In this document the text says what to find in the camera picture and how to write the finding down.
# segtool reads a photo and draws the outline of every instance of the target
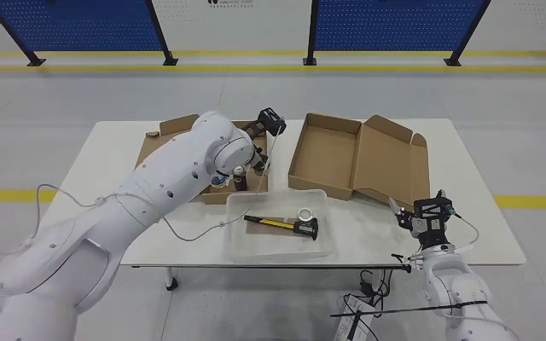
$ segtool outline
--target white wall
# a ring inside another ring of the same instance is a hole
[[[172,50],[305,50],[311,0],[154,0]],[[467,50],[546,49],[546,0],[492,0]],[[0,51],[17,50],[0,29]]]

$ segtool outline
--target white table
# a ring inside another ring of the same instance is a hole
[[[522,264],[526,258],[501,211],[486,187],[455,127],[448,119],[400,119],[396,122],[425,136],[428,143],[431,195],[442,188],[457,212],[476,226],[480,239],[464,254],[472,265]],[[303,120],[288,120],[272,155],[270,190],[288,188],[288,168]],[[83,202],[111,193],[132,172],[142,139],[157,130],[159,122],[99,122],[91,131],[62,183],[62,188]],[[419,246],[408,231],[398,227],[386,205],[365,198],[341,201],[328,198],[336,254],[308,263],[277,264],[288,267],[366,267],[393,265],[391,253],[412,254]],[[57,195],[42,224],[55,223],[82,211]],[[190,202],[168,216],[176,231],[193,237],[224,220],[224,205]],[[474,231],[458,219],[448,222],[447,237],[456,246],[466,245]],[[223,252],[224,230],[218,228],[195,241],[174,238],[165,223],[150,227],[138,237],[122,264],[159,267],[233,267]]]

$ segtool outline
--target black metal frame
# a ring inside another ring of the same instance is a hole
[[[484,16],[485,10],[487,9],[490,3],[491,3],[491,0],[484,0],[482,2],[481,7],[479,8],[479,12],[474,17],[474,20],[472,20],[472,25],[470,25],[470,28],[468,29],[467,34],[462,39],[461,44],[459,45],[459,48],[453,51],[450,58],[444,58],[444,62],[447,66],[461,66],[461,63],[459,62],[459,58],[461,58],[462,51],[464,51],[464,49],[467,47],[468,41],[474,34],[476,27],[481,21],[481,18]]]
[[[146,6],[148,7],[148,12],[150,13],[152,22],[154,23],[154,28],[155,28],[155,32],[157,33],[157,37],[160,40],[161,50],[163,50],[163,54],[165,55],[165,62],[163,63],[163,65],[175,66],[178,63],[178,58],[172,57],[172,52],[169,50],[169,47],[167,46],[167,41],[165,40],[165,36],[163,35],[163,31],[161,30],[160,21],[159,19],[157,19],[157,14],[155,13],[155,8],[154,8],[154,4],[152,3],[152,0],[146,0]]]
[[[11,27],[8,25],[8,22],[0,15],[0,24],[2,24],[3,28],[6,29],[9,36],[14,39],[17,46],[19,46],[19,49],[23,51],[23,53],[26,55],[26,58],[30,61],[30,63],[26,64],[27,66],[40,66],[45,62],[45,59],[38,58],[38,56],[26,48],[25,44],[17,37],[15,34],[15,31],[11,29]]]
[[[411,265],[409,264],[397,264],[397,265],[175,265],[175,266],[157,266],[157,265],[131,265],[132,268],[180,268],[180,269],[193,269],[193,268],[206,268],[206,269],[309,269],[309,270],[403,270],[407,273],[411,273]]]
[[[461,57],[462,51],[467,47],[468,41],[474,34],[476,27],[478,26],[481,18],[484,16],[485,10],[489,7],[491,0],[483,0],[479,12],[474,17],[470,28],[467,31],[467,34],[462,39],[461,43],[457,50],[453,51],[450,58],[444,58],[444,62],[447,66],[461,66],[459,58]],[[307,46],[307,57],[304,58],[305,66],[315,66],[317,64],[317,59],[314,57],[315,54],[315,42],[317,39],[317,24],[318,24],[318,8],[320,0],[312,0],[311,4],[311,23],[309,25],[309,45]]]
[[[318,24],[318,5],[320,0],[313,0],[311,4],[311,23],[309,24],[309,45],[307,46],[307,57],[304,58],[304,65],[315,66],[317,59],[313,56],[315,54],[315,40],[317,38],[317,24]]]

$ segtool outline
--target tape roll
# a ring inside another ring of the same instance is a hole
[[[313,219],[313,212],[306,207],[302,207],[298,211],[298,219],[302,222],[310,222]]]

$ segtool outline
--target yellow floor line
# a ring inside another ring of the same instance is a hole
[[[533,66],[425,66],[425,65],[0,65],[0,72],[546,72]]]
[[[495,201],[505,209],[546,210],[546,197],[496,195]]]
[[[40,190],[40,201],[51,202],[57,191],[51,189]],[[34,202],[36,189],[0,189],[0,202]]]
[[[119,56],[162,56],[161,51],[37,51],[40,57],[119,57]],[[175,57],[187,56],[230,56],[230,55],[301,55],[306,56],[307,51],[297,49],[272,49],[272,50],[243,50],[243,49],[205,49],[205,50],[174,50]],[[449,57],[451,51],[316,51],[316,56],[321,55],[393,55],[393,56],[443,56]],[[467,57],[543,57],[544,50],[533,51],[465,51]],[[24,56],[20,51],[0,51],[0,57]]]
[[[42,190],[40,201],[51,202],[55,194],[54,190]],[[497,205],[503,209],[546,210],[546,197],[495,195],[494,198]],[[34,189],[0,189],[0,202],[34,202],[35,199]]]

